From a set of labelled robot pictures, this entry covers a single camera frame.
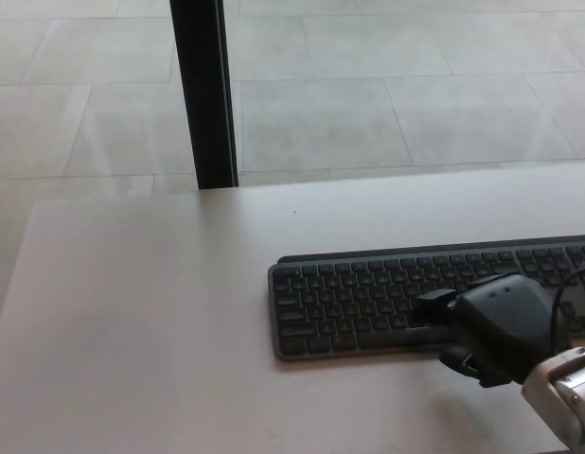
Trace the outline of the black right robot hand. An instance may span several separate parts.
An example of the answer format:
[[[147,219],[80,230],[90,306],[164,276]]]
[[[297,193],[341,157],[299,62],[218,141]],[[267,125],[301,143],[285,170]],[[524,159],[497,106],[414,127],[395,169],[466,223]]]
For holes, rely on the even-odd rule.
[[[563,322],[553,319],[554,298],[519,274],[478,280],[462,292],[437,289],[416,298],[412,315],[449,328],[453,346],[439,360],[484,388],[524,384],[542,362],[572,348]]]

